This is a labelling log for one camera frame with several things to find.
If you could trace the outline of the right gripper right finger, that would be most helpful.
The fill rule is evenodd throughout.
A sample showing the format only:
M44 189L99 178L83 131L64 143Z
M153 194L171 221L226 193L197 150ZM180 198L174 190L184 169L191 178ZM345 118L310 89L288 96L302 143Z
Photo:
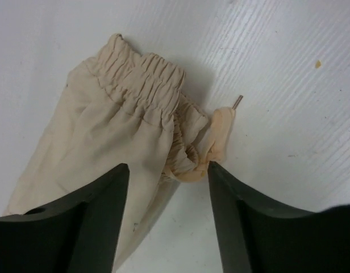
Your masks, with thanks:
M309 212L262 194L216 162L207 173L224 272L350 272L350 205Z

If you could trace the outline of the beige trousers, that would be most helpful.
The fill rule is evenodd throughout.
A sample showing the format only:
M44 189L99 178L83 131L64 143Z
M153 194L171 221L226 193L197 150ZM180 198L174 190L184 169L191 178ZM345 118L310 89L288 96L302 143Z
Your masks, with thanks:
M234 107L212 117L181 89L185 71L112 35L69 74L55 112L17 181L5 215L73 192L121 163L130 179L112 269L140 245L176 186L222 162Z

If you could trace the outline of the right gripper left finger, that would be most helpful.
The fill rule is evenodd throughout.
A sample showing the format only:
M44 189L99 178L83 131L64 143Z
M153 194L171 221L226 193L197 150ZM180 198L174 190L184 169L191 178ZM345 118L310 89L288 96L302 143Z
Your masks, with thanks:
M55 201L0 217L0 272L111 272L129 175L120 164Z

